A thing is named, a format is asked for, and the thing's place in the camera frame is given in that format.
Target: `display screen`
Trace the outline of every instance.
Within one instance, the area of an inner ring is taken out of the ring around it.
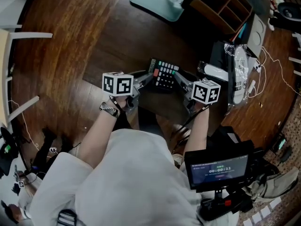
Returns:
[[[192,164],[193,184],[216,182],[220,180],[242,177],[246,171],[248,156],[239,156],[223,161],[203,164]]]

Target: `button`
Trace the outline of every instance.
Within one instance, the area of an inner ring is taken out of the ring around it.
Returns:
[[[159,73],[159,69],[155,69],[155,71],[154,71],[154,76],[157,77],[157,76],[158,76],[158,73]]]

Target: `wooden organizer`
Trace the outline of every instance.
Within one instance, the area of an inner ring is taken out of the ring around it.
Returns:
[[[224,34],[236,33],[253,9],[247,0],[192,0],[190,6],[208,18]]]

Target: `wristwatch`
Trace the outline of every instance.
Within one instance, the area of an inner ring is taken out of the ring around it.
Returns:
[[[102,104],[99,107],[99,110],[104,110],[106,113],[109,113],[110,115],[118,118],[120,116],[120,111],[108,106],[105,102],[102,102]]]

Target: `strap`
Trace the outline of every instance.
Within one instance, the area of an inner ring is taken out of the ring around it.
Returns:
[[[116,101],[116,99],[113,96],[109,96],[111,102],[114,103],[114,105],[120,110],[120,113],[123,112],[123,110],[121,109],[120,105],[118,104],[118,102]]]
[[[57,225],[60,226],[76,226],[77,215],[70,209],[60,211],[57,217]]]

